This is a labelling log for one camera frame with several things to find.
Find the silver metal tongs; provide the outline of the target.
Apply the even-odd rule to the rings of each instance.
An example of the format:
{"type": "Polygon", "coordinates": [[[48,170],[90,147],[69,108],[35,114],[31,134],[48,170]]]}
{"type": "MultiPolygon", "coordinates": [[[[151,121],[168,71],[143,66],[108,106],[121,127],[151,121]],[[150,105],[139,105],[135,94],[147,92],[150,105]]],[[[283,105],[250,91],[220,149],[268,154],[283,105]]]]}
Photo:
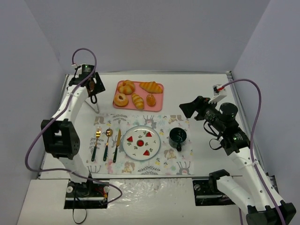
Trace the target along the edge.
{"type": "Polygon", "coordinates": [[[86,99],[86,103],[88,104],[88,106],[89,106],[96,114],[99,114],[99,106],[98,106],[98,103],[95,103],[95,104],[92,103],[90,98],[86,99]]]}

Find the small striped bread loaf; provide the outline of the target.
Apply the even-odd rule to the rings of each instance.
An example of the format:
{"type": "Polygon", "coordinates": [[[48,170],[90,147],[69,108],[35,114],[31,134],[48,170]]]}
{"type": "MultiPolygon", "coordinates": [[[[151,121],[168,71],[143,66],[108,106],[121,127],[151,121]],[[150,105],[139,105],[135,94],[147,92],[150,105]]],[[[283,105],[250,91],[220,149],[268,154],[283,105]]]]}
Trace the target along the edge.
{"type": "Polygon", "coordinates": [[[143,98],[141,96],[139,96],[136,93],[133,93],[131,95],[132,98],[132,102],[134,104],[134,106],[136,107],[136,109],[138,110],[143,110],[144,109],[144,101],[143,98]]]}

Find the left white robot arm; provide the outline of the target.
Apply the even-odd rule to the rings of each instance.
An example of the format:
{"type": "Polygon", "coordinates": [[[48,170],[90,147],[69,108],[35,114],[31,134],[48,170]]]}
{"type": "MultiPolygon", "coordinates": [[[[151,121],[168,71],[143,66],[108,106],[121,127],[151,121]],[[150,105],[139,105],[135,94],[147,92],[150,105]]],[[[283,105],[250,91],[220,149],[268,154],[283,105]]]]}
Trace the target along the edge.
{"type": "Polygon", "coordinates": [[[73,195],[86,197],[91,193],[91,174],[79,155],[80,138],[75,130],[76,117],[88,98],[94,98],[105,88],[95,66],[81,64],[75,70],[67,94],[57,112],[41,123],[45,151],[63,164],[69,173],[73,195]]]}

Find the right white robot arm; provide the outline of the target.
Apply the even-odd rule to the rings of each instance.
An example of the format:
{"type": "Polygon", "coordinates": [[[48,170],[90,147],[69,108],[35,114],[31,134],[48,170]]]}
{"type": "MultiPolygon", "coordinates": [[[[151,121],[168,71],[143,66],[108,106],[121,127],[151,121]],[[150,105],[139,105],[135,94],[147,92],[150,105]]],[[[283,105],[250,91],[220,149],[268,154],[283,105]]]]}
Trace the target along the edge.
{"type": "Polygon", "coordinates": [[[249,225],[288,225],[296,208],[278,194],[251,151],[250,140],[235,119],[238,108],[223,103],[216,109],[216,104],[209,101],[198,96],[179,107],[187,118],[197,112],[195,120],[203,120],[218,131],[222,149],[237,166],[249,189],[246,191],[236,183],[226,170],[219,170],[209,174],[213,190],[227,195],[245,213],[249,225]]]}

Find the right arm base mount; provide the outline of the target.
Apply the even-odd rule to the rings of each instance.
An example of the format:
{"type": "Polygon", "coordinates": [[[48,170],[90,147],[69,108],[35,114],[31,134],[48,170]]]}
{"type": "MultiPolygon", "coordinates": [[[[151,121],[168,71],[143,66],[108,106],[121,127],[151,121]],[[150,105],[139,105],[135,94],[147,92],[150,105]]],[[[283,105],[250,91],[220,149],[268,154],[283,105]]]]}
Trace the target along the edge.
{"type": "Polygon", "coordinates": [[[235,203],[224,193],[210,188],[208,179],[192,180],[196,206],[226,206],[235,203]]]}

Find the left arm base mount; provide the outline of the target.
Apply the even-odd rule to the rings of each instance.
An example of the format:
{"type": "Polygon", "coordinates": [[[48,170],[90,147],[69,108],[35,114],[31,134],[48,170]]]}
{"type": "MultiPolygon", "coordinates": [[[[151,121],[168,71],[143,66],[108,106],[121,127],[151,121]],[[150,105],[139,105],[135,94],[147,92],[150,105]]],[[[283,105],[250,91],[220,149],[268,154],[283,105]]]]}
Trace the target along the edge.
{"type": "Polygon", "coordinates": [[[64,209],[106,209],[109,190],[109,182],[79,184],[69,181],[64,209]]]}

